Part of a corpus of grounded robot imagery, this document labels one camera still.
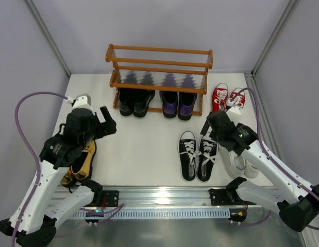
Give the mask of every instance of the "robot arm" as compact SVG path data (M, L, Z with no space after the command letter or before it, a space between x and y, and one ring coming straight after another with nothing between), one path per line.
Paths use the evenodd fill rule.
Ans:
M90 97L80 95L72 103L72 111L63 124L63 134L58 133L48 139L40 153L40 181L37 189L23 213L17 229L16 242L23 247L47 246L53 239L56 229L74 212L90 203L98 203L102 197L102 186L92 180L85 180L81 186L60 203L48 208L57 185L67 173L87 144L95 139L116 132L116 123L106 107L100 108L105 122L100 123L90 106ZM29 197L36 182L35 175L21 205L10 219L0 222L0 231L12 236L22 206Z
M227 189L234 190L239 199L272 210L280 215L287 226L298 232L301 232L319 214L319 202L274 165L264 154L258 136L251 128L240 123L235 126L227 113L222 111L210 113L201 134L205 135L209 127L212 129L210 137L213 140L249 161L276 187L276 189L267 189L254 185L244 178L236 178L228 184ZM298 176L264 143L263 146L284 170L319 196L319 184L313 186Z

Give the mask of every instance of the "shoe rack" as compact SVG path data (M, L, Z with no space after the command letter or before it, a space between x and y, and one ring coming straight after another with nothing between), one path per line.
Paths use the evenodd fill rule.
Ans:
M176 54L180 61L171 60L172 54ZM193 111L193 115L202 115L208 70L213 66L212 50L110 44L106 52L106 61L112 62L113 65L110 79L110 87L116 88L113 108L119 108L118 95L121 88L173 91L197 94L199 111ZM148 110L163 111L162 108Z

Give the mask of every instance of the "cable connector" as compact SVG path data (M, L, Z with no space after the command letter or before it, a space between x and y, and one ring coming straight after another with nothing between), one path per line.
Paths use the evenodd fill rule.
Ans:
M73 104L73 102L74 102L74 99L71 96L68 96L68 98L65 100L65 103L68 103L68 104Z

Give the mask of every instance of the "gold shoe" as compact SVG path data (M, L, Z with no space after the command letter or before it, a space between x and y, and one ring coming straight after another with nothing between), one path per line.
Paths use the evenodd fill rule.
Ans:
M96 153L96 143L91 141L90 144L82 151L82 154L77 158L71 166L72 175L82 181L92 176L92 163Z
M60 183L66 188L71 188L73 185L77 183L77 179L72 174L71 167L69 168L68 172L64 175Z

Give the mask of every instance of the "shoelace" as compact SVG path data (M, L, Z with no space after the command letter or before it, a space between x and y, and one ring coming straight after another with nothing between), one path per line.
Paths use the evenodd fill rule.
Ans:
M227 90L218 90L216 91L216 95L217 95L217 99L214 100L215 103L217 103L220 107L220 109L222 110L221 107L221 101L225 100L227 98L228 95L228 91Z
M182 152L180 154L187 154L189 157L189 166L188 166L188 174L190 177L192 177L194 175L194 171L195 171L195 162L194 162L194 158L196 158L196 156L201 155L201 152L196 151L195 152L195 146L194 146L194 142L191 140L190 142L185 142L183 143L184 147L186 149L185 152Z
M244 105L242 103L242 99L243 99L243 96L238 95L238 96L236 96L236 98L233 101L231 101L231 98L229 98L229 102L233 103L234 105L237 105L239 107L242 107Z
M205 157L205 160L202 162L201 170L202 170L202 176L206 177L206 167L205 165L208 163L208 161L212 161L214 163L215 158L217 158L217 155L210 156L210 152L212 151L212 148L214 147L214 144L210 144L208 142L203 142L203 155Z

